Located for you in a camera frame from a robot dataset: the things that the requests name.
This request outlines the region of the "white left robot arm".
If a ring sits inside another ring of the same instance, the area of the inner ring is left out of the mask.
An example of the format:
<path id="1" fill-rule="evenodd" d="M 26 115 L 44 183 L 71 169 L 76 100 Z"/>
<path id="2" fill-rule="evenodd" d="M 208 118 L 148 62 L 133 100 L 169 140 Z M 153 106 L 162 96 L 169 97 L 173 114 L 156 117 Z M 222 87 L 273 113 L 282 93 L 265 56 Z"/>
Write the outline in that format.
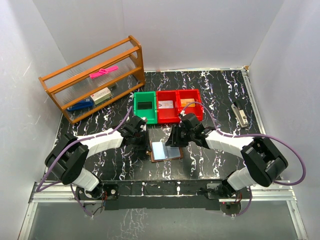
<path id="1" fill-rule="evenodd" d="M 149 152 L 147 118 L 133 116 L 121 126 L 88 136 L 65 134 L 52 149 L 44 163 L 64 185 L 76 185 L 91 199 L 99 199 L 104 192 L 102 181 L 85 169 L 88 158 L 100 152 L 133 146 L 139 151 Z"/>

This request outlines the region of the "green plastic bin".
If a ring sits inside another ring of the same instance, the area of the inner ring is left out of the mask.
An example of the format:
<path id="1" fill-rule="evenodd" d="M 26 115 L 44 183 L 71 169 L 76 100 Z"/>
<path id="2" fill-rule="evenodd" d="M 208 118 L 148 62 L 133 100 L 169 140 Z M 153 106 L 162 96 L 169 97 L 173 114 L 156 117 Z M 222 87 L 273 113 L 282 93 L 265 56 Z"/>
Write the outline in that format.
<path id="1" fill-rule="evenodd" d="M 156 92 L 135 92 L 133 112 L 140 118 L 145 117 L 148 125 L 156 125 L 158 123 Z"/>

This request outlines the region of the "brown leather card holder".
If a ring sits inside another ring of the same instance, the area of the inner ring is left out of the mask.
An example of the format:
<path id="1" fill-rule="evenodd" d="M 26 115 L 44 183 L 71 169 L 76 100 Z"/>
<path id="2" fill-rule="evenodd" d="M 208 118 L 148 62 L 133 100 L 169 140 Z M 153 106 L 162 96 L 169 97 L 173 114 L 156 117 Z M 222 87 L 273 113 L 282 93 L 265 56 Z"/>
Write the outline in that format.
<path id="1" fill-rule="evenodd" d="M 181 159 L 183 157 L 183 151 L 182 151 L 182 149 L 180 147 L 166 146 L 166 149 L 167 149 L 167 159 L 154 161 L 153 152 L 151 152 L 151 155 L 150 155 L 151 161 L 153 163 L 156 163 L 156 162 L 163 162 L 163 161 Z"/>

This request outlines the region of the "red plastic bin middle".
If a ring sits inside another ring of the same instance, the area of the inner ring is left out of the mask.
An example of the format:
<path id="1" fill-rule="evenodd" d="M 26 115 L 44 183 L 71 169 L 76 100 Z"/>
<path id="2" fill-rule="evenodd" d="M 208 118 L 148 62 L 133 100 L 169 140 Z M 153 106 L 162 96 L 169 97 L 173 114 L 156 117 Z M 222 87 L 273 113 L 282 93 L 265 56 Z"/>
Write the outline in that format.
<path id="1" fill-rule="evenodd" d="M 176 124 L 179 123 L 178 102 L 176 90 L 156 91 L 157 123 Z"/>

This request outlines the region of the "blue stapler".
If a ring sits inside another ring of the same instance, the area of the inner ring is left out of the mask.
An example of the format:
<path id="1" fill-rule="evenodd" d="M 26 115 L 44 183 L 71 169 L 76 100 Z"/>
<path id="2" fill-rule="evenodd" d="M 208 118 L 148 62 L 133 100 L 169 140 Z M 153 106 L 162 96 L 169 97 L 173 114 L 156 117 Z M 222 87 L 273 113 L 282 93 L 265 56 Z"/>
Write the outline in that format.
<path id="1" fill-rule="evenodd" d="M 74 111 L 82 110 L 85 108 L 90 108 L 93 106 L 94 106 L 94 102 L 90 98 L 86 98 L 68 107 L 66 110 L 68 112 L 74 112 Z"/>

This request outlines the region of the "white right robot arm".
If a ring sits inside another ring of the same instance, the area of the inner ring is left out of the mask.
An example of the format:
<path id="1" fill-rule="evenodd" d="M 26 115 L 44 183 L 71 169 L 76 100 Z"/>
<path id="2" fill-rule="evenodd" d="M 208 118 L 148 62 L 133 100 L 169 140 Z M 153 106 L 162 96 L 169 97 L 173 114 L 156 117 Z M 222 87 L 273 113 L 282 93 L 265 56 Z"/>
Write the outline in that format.
<path id="1" fill-rule="evenodd" d="M 267 137 L 228 137 L 215 127 L 204 127 L 195 114 L 181 117 L 174 124 L 165 143 L 168 147 L 184 148 L 194 142 L 206 149 L 220 150 L 242 158 L 245 167 L 230 173 L 215 188 L 201 191 L 220 198 L 233 199 L 241 189 L 253 185 L 269 187 L 288 167 L 288 161 Z"/>

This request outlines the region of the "white red small box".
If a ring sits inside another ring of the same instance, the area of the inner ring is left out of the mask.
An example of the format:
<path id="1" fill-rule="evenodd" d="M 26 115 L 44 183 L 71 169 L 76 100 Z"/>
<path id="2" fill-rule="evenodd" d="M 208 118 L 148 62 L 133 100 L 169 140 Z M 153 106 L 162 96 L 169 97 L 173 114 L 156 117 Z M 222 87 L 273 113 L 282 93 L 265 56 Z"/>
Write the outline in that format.
<path id="1" fill-rule="evenodd" d="M 100 91 L 95 92 L 91 96 L 92 101 L 95 105 L 102 103 L 103 101 L 112 97 L 112 92 L 109 90 L 108 87 L 103 88 Z"/>

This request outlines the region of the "grey metal stapler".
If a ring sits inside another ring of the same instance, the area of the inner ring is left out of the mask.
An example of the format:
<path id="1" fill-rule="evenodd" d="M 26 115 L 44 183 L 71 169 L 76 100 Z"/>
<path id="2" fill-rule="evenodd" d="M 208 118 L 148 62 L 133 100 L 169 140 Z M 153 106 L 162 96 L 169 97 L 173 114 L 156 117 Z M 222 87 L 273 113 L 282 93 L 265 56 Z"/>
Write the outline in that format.
<path id="1" fill-rule="evenodd" d="M 244 108 L 240 101 L 236 100 L 231 104 L 231 109 L 235 114 L 237 121 L 241 128 L 246 128 L 248 126 L 248 119 L 245 114 Z"/>

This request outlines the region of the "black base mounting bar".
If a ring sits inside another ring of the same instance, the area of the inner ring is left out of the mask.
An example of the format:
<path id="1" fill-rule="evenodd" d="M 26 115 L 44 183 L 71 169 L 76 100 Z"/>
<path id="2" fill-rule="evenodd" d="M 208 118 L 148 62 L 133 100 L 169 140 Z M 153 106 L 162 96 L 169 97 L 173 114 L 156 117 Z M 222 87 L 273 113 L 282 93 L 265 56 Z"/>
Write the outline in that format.
<path id="1" fill-rule="evenodd" d="M 107 180 L 106 210 L 205 209 L 239 214 L 241 202 L 250 198 L 245 190 L 223 193 L 221 180 Z"/>

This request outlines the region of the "red plastic bin right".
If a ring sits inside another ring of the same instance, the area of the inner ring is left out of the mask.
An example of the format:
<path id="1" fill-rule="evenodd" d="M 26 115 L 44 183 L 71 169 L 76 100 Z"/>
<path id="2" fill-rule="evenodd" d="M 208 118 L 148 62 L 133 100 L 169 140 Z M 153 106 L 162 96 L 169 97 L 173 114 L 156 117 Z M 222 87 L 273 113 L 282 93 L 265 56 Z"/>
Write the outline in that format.
<path id="1" fill-rule="evenodd" d="M 178 89 L 177 90 L 177 106 L 178 113 L 180 114 L 183 111 L 184 107 L 187 104 L 190 104 L 185 110 L 185 114 L 193 113 L 197 117 L 199 121 L 203 120 L 204 109 L 201 105 L 197 103 L 201 103 L 201 96 L 198 89 Z"/>

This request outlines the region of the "red plastic bin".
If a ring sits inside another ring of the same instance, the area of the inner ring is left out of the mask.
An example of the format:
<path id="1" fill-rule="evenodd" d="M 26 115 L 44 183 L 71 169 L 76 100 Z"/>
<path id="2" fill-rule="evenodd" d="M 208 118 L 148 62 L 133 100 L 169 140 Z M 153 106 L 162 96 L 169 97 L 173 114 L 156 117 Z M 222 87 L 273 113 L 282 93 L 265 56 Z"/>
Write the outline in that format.
<path id="1" fill-rule="evenodd" d="M 197 103 L 201 103 L 201 96 L 198 89 L 178 89 L 177 90 L 177 106 L 178 113 L 180 114 L 183 111 L 184 107 L 187 104 L 190 104 L 185 110 L 185 114 L 193 113 L 197 117 L 199 121 L 203 120 L 204 109 L 201 105 Z"/>
<path id="2" fill-rule="evenodd" d="M 179 123 L 178 102 L 176 90 L 156 91 L 157 123 L 176 124 Z"/>

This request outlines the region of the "pink plastic clip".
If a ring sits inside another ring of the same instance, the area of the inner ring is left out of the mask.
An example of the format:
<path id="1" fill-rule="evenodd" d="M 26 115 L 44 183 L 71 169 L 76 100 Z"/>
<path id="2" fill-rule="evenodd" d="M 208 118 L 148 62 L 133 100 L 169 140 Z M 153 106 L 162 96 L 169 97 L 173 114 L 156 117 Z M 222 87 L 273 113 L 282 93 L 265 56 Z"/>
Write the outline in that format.
<path id="1" fill-rule="evenodd" d="M 108 67 L 108 68 L 101 68 L 98 72 L 91 73 L 89 75 L 89 77 L 91 79 L 95 79 L 95 78 L 107 75 L 107 74 L 109 74 L 111 72 L 117 71 L 118 69 L 119 69 L 119 67 L 117 65 L 111 66 L 111 67 Z"/>

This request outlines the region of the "gold card with magnetic stripe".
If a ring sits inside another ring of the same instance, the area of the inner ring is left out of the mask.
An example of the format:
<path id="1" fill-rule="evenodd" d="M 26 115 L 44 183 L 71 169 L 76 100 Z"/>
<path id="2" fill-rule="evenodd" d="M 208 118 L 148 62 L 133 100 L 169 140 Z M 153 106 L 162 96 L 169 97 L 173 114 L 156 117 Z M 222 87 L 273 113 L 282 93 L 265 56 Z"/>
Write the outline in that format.
<path id="1" fill-rule="evenodd" d="M 189 105 L 190 107 L 195 107 L 196 104 L 194 102 L 195 102 L 194 98 L 181 98 L 180 99 L 180 104 L 181 104 L 182 108 L 186 107 L 188 104 L 190 104 Z"/>

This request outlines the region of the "white card in bin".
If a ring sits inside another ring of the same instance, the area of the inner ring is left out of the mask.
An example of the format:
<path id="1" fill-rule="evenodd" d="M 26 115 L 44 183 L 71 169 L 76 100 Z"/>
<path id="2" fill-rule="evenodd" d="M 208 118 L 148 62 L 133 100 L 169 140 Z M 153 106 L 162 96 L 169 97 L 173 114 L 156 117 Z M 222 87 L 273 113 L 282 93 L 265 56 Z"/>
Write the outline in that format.
<path id="1" fill-rule="evenodd" d="M 162 100 L 158 102 L 158 109 L 173 109 L 174 103 L 172 100 Z"/>

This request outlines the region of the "wooden shelf rack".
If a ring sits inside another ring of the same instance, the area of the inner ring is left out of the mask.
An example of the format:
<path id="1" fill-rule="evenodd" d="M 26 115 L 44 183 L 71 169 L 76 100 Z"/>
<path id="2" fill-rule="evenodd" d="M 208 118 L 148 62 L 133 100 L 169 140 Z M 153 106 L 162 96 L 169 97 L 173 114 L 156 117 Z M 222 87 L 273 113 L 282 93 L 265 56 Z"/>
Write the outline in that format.
<path id="1" fill-rule="evenodd" d="M 64 117 L 75 124 L 145 85 L 142 45 L 132 35 L 40 77 L 44 91 Z M 90 107 L 71 108 L 109 89 L 111 96 Z"/>

